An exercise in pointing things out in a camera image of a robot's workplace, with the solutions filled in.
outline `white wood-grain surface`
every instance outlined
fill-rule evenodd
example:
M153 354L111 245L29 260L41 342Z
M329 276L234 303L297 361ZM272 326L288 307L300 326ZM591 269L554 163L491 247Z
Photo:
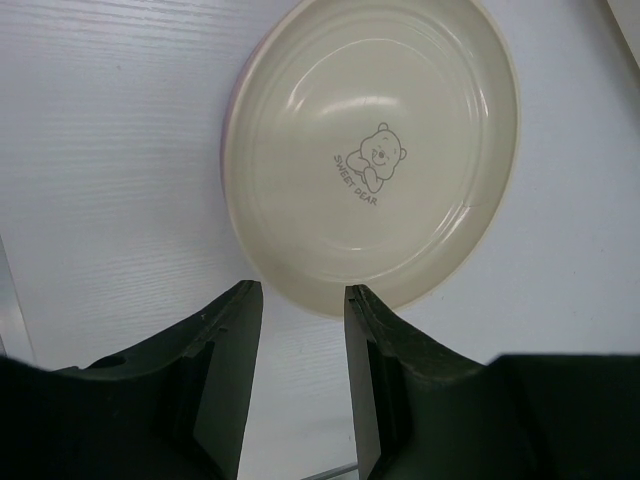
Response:
M0 0L0 235L40 365L85 366L255 277L219 132L241 65L294 3ZM520 154L476 253L406 316L480 361L637 351L637 66L605 2L483 3L519 72ZM342 326L266 289L240 478L354 460Z

